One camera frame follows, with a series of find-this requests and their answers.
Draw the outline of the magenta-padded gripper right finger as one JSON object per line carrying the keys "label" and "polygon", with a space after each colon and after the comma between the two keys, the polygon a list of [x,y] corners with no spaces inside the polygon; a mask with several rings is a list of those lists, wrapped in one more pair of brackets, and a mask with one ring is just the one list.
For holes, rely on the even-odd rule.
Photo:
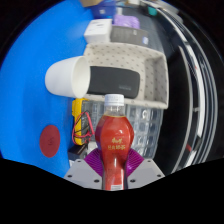
{"label": "magenta-padded gripper right finger", "polygon": [[125,165],[128,189],[141,188],[164,177],[163,172],[151,159],[144,159],[138,152],[131,149]]}

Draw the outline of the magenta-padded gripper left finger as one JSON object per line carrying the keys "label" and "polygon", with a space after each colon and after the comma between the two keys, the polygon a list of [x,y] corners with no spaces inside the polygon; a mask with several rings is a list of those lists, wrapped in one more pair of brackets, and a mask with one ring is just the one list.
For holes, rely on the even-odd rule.
{"label": "magenta-padded gripper left finger", "polygon": [[101,189],[103,185],[101,151],[94,149],[84,159],[76,159],[64,178],[76,185],[90,189]]}

